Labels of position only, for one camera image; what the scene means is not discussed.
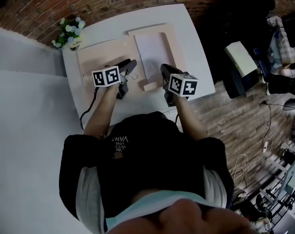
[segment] flower bouquet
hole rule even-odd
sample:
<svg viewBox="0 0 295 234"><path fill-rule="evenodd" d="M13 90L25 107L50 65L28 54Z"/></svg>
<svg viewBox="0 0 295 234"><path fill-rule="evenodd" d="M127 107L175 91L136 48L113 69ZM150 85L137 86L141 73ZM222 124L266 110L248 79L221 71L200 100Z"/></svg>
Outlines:
<svg viewBox="0 0 295 234"><path fill-rule="evenodd" d="M58 49L63 49L64 45L68 43L71 48L78 48L82 42L82 29L85 27L85 22L77 17L73 22L68 22L65 18L60 21L61 35L53 40L53 45Z"/></svg>

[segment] white t-shirt sleeve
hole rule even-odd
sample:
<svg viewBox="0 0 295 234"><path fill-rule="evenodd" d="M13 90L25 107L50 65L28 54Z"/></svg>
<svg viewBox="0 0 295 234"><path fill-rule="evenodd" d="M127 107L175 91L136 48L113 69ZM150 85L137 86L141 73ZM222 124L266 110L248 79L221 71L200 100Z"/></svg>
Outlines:
<svg viewBox="0 0 295 234"><path fill-rule="evenodd" d="M220 176L216 171L203 167L205 199L218 207L226 208L227 195Z"/></svg>
<svg viewBox="0 0 295 234"><path fill-rule="evenodd" d="M80 172L76 193L77 217L93 234L103 234L104 208L100 196L96 167L83 167Z"/></svg>

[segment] wooden floor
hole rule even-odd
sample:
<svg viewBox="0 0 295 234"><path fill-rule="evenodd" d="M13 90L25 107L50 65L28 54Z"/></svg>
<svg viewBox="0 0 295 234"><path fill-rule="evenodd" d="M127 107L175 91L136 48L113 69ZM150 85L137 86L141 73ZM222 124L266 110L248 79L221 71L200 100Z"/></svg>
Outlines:
<svg viewBox="0 0 295 234"><path fill-rule="evenodd" d="M229 98L223 82L218 82L215 88L214 94L199 98L191 105L196 115L206 125L208 134L224 142L228 169L231 173L239 154L246 154L250 163L262 155L262 140L269 128L267 123L270 120L270 109L268 105L261 104L261 102L265 100L267 103L283 105L293 96L291 94L267 96L266 85L261 81L248 91L246 96L235 99ZM295 110L283 111L281 106L271 106L271 109L272 124L265 139L275 133L272 153L280 156L281 143L288 141L290 137ZM270 149L271 143L269 142L267 151L269 152ZM252 190L254 191L260 186L258 175L263 173L264 162L265 160L262 158L250 166L246 171L246 181L244 180L239 188L244 189L248 184L248 194L250 194ZM240 166L246 167L245 157L239 159L236 168ZM241 177L236 179L235 186L240 181Z"/></svg>

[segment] person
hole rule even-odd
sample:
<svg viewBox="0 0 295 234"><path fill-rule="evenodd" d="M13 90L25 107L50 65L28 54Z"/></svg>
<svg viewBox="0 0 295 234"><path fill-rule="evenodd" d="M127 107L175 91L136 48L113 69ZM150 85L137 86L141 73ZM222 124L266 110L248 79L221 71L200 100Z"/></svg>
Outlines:
<svg viewBox="0 0 295 234"><path fill-rule="evenodd" d="M83 135L64 143L59 194L92 233L253 233L231 206L225 146L209 137L184 97L183 128L160 112L136 115L107 135L118 85L108 87Z"/></svg>

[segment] white paper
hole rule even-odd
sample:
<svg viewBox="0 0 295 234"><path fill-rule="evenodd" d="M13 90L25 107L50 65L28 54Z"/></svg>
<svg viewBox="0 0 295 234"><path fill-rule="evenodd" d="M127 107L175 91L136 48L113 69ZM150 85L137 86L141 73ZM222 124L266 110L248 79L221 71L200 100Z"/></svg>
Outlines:
<svg viewBox="0 0 295 234"><path fill-rule="evenodd" d="M167 37L164 33L135 35L148 83L162 81L160 66L175 66Z"/></svg>

